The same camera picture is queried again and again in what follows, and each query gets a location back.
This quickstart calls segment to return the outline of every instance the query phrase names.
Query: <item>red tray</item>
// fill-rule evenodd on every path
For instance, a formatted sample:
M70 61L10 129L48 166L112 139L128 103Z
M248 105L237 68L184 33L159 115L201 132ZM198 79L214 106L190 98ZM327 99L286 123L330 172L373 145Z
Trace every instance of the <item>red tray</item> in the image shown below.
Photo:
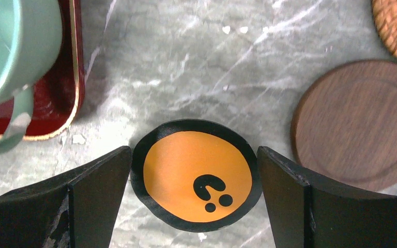
M39 141L63 132L84 98L80 0L58 0L63 16L63 45L50 71L34 86L34 112L24 140ZM13 100L0 105L0 138L7 128Z

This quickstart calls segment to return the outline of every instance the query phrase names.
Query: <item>ceramic cup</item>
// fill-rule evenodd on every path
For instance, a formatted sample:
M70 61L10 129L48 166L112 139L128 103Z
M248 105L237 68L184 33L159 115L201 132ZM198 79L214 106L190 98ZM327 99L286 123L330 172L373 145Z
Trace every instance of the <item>ceramic cup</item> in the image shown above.
M57 59L62 32L57 0L0 0L0 104L14 98L0 154L25 135L33 115L33 85Z

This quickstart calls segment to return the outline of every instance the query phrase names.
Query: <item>marble surface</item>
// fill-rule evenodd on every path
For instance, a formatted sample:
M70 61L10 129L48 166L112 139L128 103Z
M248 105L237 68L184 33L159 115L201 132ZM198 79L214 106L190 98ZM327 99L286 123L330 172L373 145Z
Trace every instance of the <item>marble surface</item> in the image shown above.
M224 124L256 151L293 158L289 124L303 92L348 61L393 60L369 0L82 0L86 99L45 142L0 157L0 195L133 147L180 118ZM383 190L397 195L397 184ZM274 247L264 198L205 234L157 219L127 185L111 247Z

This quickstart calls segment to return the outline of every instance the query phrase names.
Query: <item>black border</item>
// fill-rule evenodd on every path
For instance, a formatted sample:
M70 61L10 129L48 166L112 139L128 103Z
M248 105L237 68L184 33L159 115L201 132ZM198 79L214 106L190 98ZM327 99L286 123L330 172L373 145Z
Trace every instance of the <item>black border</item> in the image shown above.
M162 208L150 197L145 189L143 168L145 158L150 148L154 143L162 138L181 131L197 131L219 137L234 145L246 159L252 175L252 188L246 201L228 216L206 223L185 221ZM239 134L225 126L215 122L199 119L182 119L166 122L145 135L138 142L133 151L130 180L132 188L138 199L147 206L147 208L156 217L176 229L195 233L215 231L235 223L256 205L262 194L262 185L259 177L258 165L256 163L256 155L247 141Z

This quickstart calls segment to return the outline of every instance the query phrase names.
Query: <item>orange sticker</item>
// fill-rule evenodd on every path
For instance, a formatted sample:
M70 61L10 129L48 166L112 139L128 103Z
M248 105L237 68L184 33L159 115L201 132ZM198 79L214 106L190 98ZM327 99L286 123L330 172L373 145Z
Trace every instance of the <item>orange sticker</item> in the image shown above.
M168 122L146 135L133 152L131 183L157 217L195 232L236 222L261 195L249 144L204 120Z

